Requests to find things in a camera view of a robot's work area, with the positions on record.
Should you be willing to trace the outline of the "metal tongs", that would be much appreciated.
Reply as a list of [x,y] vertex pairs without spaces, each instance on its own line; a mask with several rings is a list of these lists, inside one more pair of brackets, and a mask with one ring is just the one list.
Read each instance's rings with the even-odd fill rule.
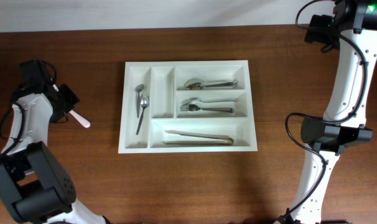
[[190,140],[175,140],[175,141],[163,141],[164,144],[171,145],[198,145],[198,146],[231,146],[234,143],[234,139],[229,136],[200,134],[200,133],[188,133],[174,130],[165,131],[167,134],[178,135],[188,137]]

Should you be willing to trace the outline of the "pink plastic knife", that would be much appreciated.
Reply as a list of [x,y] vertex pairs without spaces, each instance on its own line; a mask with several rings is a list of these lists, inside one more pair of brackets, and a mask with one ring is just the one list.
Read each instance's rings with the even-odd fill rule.
[[91,126],[91,123],[84,117],[82,117],[80,114],[75,112],[74,110],[70,110],[69,113],[84,127],[89,128]]

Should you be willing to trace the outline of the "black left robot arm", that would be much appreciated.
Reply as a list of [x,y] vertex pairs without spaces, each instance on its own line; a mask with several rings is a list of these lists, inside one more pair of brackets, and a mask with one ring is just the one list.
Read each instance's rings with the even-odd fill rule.
[[109,223],[82,204],[68,172],[48,148],[49,124],[67,118],[80,101],[57,86],[44,60],[19,65],[24,81],[11,96],[12,127],[0,153],[0,199],[17,223]]

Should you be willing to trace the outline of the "small teaspoon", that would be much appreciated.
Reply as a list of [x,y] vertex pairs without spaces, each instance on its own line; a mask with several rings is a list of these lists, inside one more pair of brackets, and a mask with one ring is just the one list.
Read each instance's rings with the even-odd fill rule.
[[139,117],[139,111],[140,111],[140,101],[141,101],[141,92],[144,89],[143,84],[139,84],[138,86],[135,87],[134,91],[136,93],[136,115],[137,118]]
[[139,134],[140,132],[140,129],[141,129],[141,125],[142,125],[142,121],[144,119],[144,112],[145,112],[145,109],[149,106],[149,99],[147,96],[143,96],[141,101],[140,101],[140,106],[142,108],[142,112],[141,112],[141,115],[139,117],[139,122],[138,122],[138,126],[137,126],[137,130],[136,130],[136,135]]

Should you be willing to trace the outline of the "dark-handled metal fork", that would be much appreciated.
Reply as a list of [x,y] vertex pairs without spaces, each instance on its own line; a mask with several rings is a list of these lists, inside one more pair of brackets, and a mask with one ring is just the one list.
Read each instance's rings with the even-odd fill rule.
[[198,105],[182,105],[179,111],[214,111],[214,112],[224,112],[224,113],[234,113],[233,108],[204,108]]

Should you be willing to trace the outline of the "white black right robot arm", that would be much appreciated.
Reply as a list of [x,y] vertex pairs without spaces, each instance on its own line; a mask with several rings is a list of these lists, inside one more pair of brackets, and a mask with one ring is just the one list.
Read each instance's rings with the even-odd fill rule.
[[305,41],[323,44],[321,51],[340,52],[331,99],[323,116],[293,112],[303,119],[305,151],[299,188],[292,205],[276,223],[321,223],[323,199],[335,164],[344,150],[371,140],[366,127],[366,104],[377,61],[377,1],[338,0],[333,14],[314,15]]

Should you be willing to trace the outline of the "large metal spoon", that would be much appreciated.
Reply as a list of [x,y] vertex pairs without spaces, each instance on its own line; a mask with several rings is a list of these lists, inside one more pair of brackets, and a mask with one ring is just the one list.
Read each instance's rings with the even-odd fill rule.
[[203,85],[202,83],[195,83],[193,85],[189,85],[187,88],[189,90],[212,90],[212,89],[231,89],[236,88],[238,86],[235,82],[226,82],[226,83],[216,83]]
[[238,80],[211,80],[211,81],[206,81],[206,80],[201,80],[199,78],[192,78],[184,83],[184,87],[188,87],[189,85],[193,85],[195,83],[202,83],[203,85],[207,85],[208,83],[210,84],[216,84],[216,83],[226,83],[226,82],[235,82],[239,84]]

